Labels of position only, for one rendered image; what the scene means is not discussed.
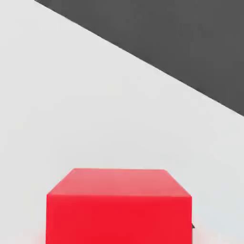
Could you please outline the small red cube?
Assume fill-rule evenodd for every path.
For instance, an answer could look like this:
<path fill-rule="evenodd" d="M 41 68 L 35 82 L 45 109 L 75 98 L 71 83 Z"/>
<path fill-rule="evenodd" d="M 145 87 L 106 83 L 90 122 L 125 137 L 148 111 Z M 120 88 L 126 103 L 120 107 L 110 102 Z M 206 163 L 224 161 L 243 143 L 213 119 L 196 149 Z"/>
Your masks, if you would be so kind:
<path fill-rule="evenodd" d="M 193 244 L 192 197 L 166 170 L 75 168 L 47 194 L 45 244 Z"/>

